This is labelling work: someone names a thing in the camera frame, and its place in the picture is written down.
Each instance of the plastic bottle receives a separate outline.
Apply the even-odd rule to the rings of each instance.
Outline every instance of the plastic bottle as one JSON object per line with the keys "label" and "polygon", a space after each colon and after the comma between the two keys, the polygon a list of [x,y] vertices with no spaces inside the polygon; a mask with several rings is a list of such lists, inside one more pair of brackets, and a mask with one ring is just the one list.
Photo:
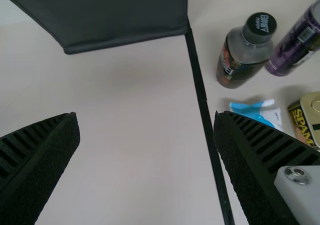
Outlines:
{"label": "plastic bottle", "polygon": [[320,0],[313,3],[276,46],[265,68],[286,76],[320,49]]}
{"label": "plastic bottle", "polygon": [[276,28],[273,16],[258,12],[251,15],[243,27],[232,29],[226,36],[218,61],[218,82],[235,89],[254,76],[273,54],[271,37]]}

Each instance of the spam can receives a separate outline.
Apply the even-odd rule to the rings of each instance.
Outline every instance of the spam can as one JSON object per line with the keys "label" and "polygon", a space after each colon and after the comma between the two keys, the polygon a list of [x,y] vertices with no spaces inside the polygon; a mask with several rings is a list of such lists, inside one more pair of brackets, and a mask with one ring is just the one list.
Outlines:
{"label": "spam can", "polygon": [[320,92],[304,95],[288,112],[296,138],[320,152]]}

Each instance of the yellow spam label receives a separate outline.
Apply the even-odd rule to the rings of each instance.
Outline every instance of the yellow spam label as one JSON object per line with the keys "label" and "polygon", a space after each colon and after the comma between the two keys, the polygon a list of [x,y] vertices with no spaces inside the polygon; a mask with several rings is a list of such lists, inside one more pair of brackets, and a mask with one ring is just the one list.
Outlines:
{"label": "yellow spam label", "polygon": [[314,138],[311,135],[310,127],[307,123],[306,116],[302,110],[300,102],[297,102],[288,107],[288,112],[294,127],[296,138],[307,144],[308,146],[317,149]]}

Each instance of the metal can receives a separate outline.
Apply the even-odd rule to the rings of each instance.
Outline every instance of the metal can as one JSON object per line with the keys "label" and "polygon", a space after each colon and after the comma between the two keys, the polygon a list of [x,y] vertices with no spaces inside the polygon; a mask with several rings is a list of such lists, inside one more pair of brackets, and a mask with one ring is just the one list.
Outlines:
{"label": "metal can", "polygon": [[320,92],[304,95],[288,112],[296,138],[320,151]]}
{"label": "metal can", "polygon": [[286,76],[319,49],[320,0],[317,0],[277,45],[265,67],[273,75]]}

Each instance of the black bottle cap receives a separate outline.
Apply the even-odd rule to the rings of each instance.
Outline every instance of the black bottle cap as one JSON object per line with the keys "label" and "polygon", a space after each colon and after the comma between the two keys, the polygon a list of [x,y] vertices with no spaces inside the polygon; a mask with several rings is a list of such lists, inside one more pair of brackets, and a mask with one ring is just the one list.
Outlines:
{"label": "black bottle cap", "polygon": [[265,12],[251,15],[243,27],[245,39],[253,44],[268,42],[277,29],[277,22],[273,16]]}

